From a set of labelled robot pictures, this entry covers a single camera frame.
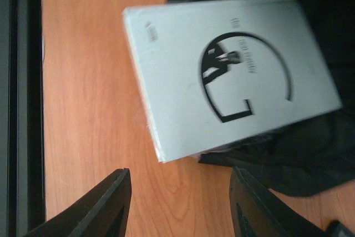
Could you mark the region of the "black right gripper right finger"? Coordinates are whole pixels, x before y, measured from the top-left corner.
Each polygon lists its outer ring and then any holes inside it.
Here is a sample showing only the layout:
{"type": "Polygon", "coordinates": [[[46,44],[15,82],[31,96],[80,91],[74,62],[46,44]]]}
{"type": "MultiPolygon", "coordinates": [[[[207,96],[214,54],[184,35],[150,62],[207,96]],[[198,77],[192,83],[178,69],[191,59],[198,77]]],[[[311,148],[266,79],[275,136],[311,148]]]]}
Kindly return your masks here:
{"type": "Polygon", "coordinates": [[[327,236],[237,167],[231,173],[230,209],[235,236],[327,236]]]}

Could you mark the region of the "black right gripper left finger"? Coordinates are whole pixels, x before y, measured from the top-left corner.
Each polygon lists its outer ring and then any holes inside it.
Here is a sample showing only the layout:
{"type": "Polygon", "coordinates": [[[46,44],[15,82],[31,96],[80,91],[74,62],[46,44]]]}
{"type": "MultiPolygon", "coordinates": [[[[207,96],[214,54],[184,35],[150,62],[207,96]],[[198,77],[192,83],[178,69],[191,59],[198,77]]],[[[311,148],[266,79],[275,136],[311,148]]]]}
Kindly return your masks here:
{"type": "Polygon", "coordinates": [[[27,236],[125,236],[130,202],[130,171],[117,169],[27,236]]]}

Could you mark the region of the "black student backpack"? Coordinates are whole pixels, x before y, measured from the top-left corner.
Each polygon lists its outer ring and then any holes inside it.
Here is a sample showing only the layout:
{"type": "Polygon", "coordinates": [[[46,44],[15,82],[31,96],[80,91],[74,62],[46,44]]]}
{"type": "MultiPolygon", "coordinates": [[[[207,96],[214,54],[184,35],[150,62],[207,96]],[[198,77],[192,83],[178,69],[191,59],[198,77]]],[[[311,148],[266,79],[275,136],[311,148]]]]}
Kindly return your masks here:
{"type": "MultiPolygon", "coordinates": [[[[210,0],[167,0],[169,3],[210,0]]],[[[354,179],[354,0],[299,0],[343,106],[199,157],[247,170],[289,196],[313,196],[354,179]]]]}

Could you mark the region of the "grey book with G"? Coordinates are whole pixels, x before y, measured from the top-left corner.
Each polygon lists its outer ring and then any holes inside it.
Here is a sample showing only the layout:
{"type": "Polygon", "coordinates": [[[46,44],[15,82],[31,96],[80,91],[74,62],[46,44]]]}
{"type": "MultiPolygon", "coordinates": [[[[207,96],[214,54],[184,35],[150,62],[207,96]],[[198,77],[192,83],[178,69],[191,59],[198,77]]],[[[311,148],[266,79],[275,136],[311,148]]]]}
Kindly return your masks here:
{"type": "Polygon", "coordinates": [[[160,162],[342,107],[297,0],[127,7],[123,21],[160,162]]]}

